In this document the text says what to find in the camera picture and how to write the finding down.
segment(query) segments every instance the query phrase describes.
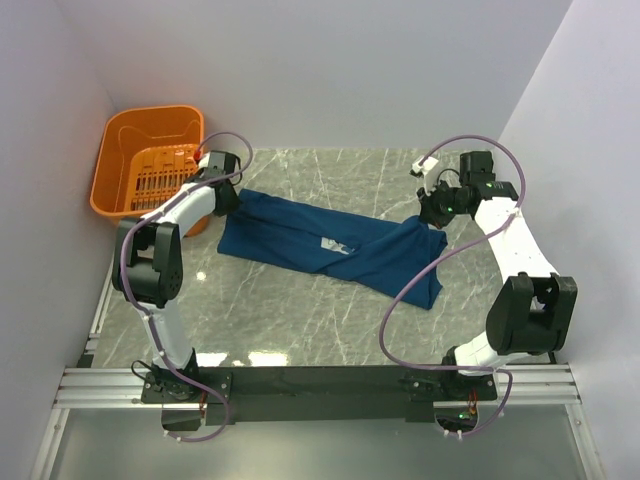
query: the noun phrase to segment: folded garment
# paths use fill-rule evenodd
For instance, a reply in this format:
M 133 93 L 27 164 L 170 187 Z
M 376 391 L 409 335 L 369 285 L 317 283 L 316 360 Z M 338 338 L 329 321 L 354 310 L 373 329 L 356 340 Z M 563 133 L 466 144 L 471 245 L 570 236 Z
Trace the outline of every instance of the folded garment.
M 358 282 L 395 296 L 447 245 L 444 232 L 417 216 L 388 222 L 244 189 L 227 216 L 218 252 L 306 273 Z M 431 308 L 442 285 L 435 269 L 404 301 Z

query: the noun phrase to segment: blue pants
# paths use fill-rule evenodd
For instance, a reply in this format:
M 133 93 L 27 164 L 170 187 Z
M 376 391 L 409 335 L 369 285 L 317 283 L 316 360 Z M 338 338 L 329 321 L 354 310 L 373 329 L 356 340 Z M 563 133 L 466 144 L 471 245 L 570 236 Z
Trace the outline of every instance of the blue pants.
M 447 240 L 417 216 L 403 223 L 326 210 L 244 189 L 227 216 L 218 252 L 358 282 L 389 296 L 434 259 Z M 431 308 L 442 285 L 435 269 L 404 297 Z

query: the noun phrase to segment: wall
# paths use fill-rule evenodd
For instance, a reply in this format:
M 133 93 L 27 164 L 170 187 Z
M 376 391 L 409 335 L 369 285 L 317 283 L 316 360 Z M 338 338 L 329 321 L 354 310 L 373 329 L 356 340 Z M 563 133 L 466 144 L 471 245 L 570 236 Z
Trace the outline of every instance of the wall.
M 106 91 L 50 0 L 0 3 L 0 478 L 28 475 L 112 229 L 88 208 Z
M 541 248 L 578 282 L 563 356 L 613 479 L 640 469 L 639 15 L 634 0 L 575 0 L 501 137 Z
M 57 0 L 119 108 L 193 103 L 259 146 L 498 136 L 570 0 Z

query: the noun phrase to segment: orange basket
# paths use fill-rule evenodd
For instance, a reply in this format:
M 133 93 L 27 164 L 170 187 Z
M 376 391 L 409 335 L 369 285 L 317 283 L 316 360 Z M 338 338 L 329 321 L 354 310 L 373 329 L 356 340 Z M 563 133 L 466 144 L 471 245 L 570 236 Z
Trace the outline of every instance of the orange basket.
M 196 172 L 193 153 L 204 137 L 204 118 L 187 105 L 136 108 L 105 127 L 89 202 L 114 224 L 139 217 L 171 198 Z M 187 235 L 205 229 L 203 217 Z

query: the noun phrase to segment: marble table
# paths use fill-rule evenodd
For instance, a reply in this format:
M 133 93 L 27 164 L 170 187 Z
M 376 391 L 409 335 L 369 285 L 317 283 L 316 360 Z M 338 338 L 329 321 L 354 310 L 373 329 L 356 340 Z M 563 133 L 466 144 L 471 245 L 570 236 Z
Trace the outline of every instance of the marble table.
M 419 213 L 411 149 L 264 149 L 242 187 L 312 205 L 402 222 Z M 457 167 L 456 152 L 440 158 Z M 183 242 L 179 297 L 187 336 L 202 365 L 384 364 L 377 333 L 391 299 L 354 283 L 220 255 L 224 218 Z M 449 246 L 477 238 L 468 217 L 446 228 Z M 433 309 L 400 304 L 387 329 L 390 350 L 414 362 L 439 363 L 453 345 L 484 328 L 501 288 L 487 243 L 438 267 L 443 284 Z M 150 358 L 142 323 L 122 294 L 105 309 L 93 367 L 128 367 Z

